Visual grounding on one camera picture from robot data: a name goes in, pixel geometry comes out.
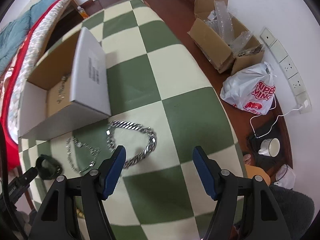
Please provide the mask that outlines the black fitness band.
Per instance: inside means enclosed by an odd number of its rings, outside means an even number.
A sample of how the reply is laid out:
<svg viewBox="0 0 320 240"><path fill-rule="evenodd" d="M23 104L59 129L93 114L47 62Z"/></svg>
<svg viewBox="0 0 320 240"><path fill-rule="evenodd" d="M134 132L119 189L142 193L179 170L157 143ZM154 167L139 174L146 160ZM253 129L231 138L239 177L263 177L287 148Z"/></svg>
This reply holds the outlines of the black fitness band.
<svg viewBox="0 0 320 240"><path fill-rule="evenodd" d="M53 180L63 172L62 165L59 161L50 155L41 154L36 159L36 169L42 180Z"/></svg>

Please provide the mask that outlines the red quilted blanket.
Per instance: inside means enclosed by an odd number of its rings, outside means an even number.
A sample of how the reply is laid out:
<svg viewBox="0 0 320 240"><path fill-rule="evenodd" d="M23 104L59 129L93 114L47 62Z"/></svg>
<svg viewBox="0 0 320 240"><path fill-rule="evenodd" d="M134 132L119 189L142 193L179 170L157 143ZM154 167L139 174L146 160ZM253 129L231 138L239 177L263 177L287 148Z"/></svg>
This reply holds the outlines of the red quilted blanket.
<svg viewBox="0 0 320 240"><path fill-rule="evenodd" d="M59 18L71 0L55 0L43 11L27 34L1 75L1 131L7 160L2 168L9 171L20 166L18 141L10 134L18 131L18 111L27 78L44 54L44 49Z"/></svg>

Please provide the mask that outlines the white power strip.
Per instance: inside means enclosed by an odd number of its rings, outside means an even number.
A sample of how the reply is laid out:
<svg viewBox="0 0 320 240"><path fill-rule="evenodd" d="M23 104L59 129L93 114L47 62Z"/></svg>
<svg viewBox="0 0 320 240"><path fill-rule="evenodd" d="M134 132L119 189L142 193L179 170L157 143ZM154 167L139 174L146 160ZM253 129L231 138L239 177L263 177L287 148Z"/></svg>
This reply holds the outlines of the white power strip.
<svg viewBox="0 0 320 240"><path fill-rule="evenodd" d="M281 42L273 35L268 27L263 28L260 38L270 50L285 75L293 96L295 97L295 101L300 105L300 114L311 112L312 105L303 79Z"/></svg>

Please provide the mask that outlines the white ceramic mug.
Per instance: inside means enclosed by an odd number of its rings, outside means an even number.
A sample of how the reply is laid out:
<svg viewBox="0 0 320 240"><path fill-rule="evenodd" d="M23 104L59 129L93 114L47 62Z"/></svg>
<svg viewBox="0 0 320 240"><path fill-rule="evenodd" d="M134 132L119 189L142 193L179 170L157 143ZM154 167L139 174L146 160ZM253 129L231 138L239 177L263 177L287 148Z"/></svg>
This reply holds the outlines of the white ceramic mug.
<svg viewBox="0 0 320 240"><path fill-rule="evenodd" d="M277 138L265 139L260 145L259 155L276 157L280 151L280 141Z"/></svg>

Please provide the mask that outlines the orange drink bottle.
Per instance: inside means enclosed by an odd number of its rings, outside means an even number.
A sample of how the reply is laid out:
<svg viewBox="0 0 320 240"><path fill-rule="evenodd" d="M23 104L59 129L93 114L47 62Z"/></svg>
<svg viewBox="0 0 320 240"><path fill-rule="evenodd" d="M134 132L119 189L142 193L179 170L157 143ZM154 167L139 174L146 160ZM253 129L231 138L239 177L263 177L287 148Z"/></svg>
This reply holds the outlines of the orange drink bottle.
<svg viewBox="0 0 320 240"><path fill-rule="evenodd" d="M87 14L87 12L85 12L84 8L78 6L77 11L82 16L83 19L89 18L89 15Z"/></svg>

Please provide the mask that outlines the clear bubble wrap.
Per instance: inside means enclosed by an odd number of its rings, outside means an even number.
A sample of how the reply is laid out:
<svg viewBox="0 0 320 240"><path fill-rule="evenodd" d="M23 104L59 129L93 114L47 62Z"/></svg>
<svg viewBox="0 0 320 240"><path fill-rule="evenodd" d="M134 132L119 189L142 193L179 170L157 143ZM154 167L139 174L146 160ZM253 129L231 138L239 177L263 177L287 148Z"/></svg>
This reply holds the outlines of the clear bubble wrap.
<svg viewBox="0 0 320 240"><path fill-rule="evenodd" d="M242 53L253 33L242 31L238 37L235 37L232 18L225 2L214 1L214 8L204 22L229 45L234 54Z"/></svg>

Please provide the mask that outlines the blue blanket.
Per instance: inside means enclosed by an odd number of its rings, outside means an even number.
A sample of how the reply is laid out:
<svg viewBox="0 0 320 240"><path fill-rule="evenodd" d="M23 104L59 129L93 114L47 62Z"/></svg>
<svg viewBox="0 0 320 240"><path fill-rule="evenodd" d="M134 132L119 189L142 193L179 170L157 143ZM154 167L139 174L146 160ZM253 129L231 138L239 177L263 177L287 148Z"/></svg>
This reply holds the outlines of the blue blanket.
<svg viewBox="0 0 320 240"><path fill-rule="evenodd" d="M6 70L29 30L55 1L57 0L39 0L1 30L1 73Z"/></svg>

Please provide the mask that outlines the brown cardboard box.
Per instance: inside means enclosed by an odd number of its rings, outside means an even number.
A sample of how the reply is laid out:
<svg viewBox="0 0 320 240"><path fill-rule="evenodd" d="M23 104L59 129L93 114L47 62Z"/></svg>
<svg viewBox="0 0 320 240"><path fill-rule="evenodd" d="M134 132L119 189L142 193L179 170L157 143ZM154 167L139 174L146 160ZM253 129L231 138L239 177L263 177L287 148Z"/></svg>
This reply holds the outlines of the brown cardboard box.
<svg viewBox="0 0 320 240"><path fill-rule="evenodd" d="M223 73L231 70L231 74L260 63L264 50L262 44L253 35L240 54L234 54L229 45L204 21L212 10L214 1L224 1L228 9L228 0L195 0L195 21L189 35L202 50L208 61L218 71ZM234 35L238 37L242 31L249 31L237 18L231 15Z"/></svg>

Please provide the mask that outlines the green checkered tablecloth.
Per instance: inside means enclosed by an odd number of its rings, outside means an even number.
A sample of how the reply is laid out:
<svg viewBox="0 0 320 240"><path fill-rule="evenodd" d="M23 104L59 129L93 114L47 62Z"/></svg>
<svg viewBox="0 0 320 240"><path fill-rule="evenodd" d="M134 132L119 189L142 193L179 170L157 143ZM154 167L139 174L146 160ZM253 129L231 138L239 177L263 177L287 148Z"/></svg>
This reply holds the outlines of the green checkered tablecloth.
<svg viewBox="0 0 320 240"><path fill-rule="evenodd" d="M117 239L202 239L215 202L193 164L201 146L246 175L233 128L199 65L143 0L123 0L82 23L106 53L112 120L154 130L150 155L122 171L103 205Z"/></svg>

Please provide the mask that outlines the white plastic shopping bag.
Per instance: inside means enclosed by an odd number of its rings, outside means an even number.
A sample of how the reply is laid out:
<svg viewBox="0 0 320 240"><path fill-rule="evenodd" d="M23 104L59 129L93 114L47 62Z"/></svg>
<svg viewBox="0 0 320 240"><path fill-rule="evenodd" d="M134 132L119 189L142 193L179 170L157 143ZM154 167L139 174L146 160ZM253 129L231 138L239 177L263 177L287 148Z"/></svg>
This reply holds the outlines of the white plastic shopping bag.
<svg viewBox="0 0 320 240"><path fill-rule="evenodd" d="M266 115L276 92L274 77L267 62L247 67L225 80L220 98L239 110Z"/></svg>

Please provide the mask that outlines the white cardboard box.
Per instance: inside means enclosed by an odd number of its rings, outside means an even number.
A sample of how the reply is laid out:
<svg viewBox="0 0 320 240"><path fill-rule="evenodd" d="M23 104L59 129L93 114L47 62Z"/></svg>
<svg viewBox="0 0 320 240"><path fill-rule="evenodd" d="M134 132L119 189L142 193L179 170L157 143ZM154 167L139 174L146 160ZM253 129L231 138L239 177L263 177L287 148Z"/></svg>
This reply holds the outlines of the white cardboard box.
<svg viewBox="0 0 320 240"><path fill-rule="evenodd" d="M25 83L18 137L50 140L110 117L105 60L86 27L42 59Z"/></svg>

